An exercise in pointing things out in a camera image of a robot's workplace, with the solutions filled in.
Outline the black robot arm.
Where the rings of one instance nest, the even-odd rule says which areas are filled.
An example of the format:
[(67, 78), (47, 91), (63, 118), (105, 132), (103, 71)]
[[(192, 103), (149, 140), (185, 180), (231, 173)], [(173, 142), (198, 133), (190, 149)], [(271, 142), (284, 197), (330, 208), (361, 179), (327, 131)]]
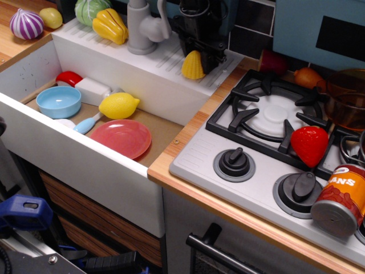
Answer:
[(198, 51), (203, 72), (209, 74), (226, 60), (226, 38), (220, 27), (228, 6), (224, 1), (181, 1), (179, 11), (172, 19), (172, 30), (179, 36), (184, 55)]

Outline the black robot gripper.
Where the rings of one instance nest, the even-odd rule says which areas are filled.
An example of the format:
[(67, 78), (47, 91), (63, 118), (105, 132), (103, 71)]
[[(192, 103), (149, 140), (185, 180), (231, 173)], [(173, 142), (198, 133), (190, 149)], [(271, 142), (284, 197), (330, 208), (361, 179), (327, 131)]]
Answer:
[(219, 33), (225, 18), (226, 14), (218, 17), (208, 13), (192, 17), (175, 15), (172, 19), (172, 29), (178, 34), (184, 56), (199, 51), (206, 75), (226, 61), (225, 37)]

